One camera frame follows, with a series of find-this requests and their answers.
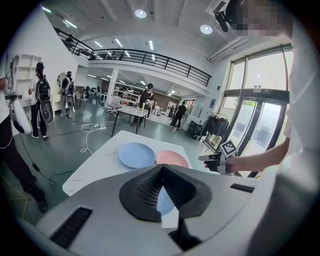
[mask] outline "pink plate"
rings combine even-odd
[[[189,168],[187,160],[182,155],[171,150],[158,152],[155,159],[157,164],[169,164]]]

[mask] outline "table leg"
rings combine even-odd
[[[140,121],[140,116],[138,116],[138,122],[136,122],[135,134],[138,134],[139,121]]]
[[[117,123],[117,120],[118,120],[118,116],[119,116],[119,111],[116,113],[116,116],[115,116],[115,120],[114,120],[114,124],[113,124],[113,128],[112,128],[111,137],[114,136],[114,132],[115,132],[115,128],[116,128],[116,123]]]

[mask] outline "balcony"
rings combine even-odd
[[[110,60],[149,65],[176,73],[205,87],[208,86],[209,79],[212,77],[194,66],[168,56],[154,52],[124,48],[94,50],[78,39],[69,37],[67,33],[58,28],[55,28],[55,31],[72,54],[83,57],[89,61]]]

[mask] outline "white chair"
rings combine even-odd
[[[120,108],[120,101],[121,101],[121,97],[113,96],[111,98],[111,103],[107,105],[107,108],[111,108],[111,109],[108,109],[107,112],[110,112],[110,114],[118,113],[117,108]]]

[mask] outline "round ceiling light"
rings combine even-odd
[[[210,27],[209,25],[206,25],[206,24],[202,25],[200,27],[200,30],[202,33],[204,33],[206,35],[209,35],[212,33],[212,27]]]
[[[142,9],[138,9],[134,12],[135,16],[137,16],[140,19],[144,19],[145,17],[147,17],[147,13],[145,10]]]

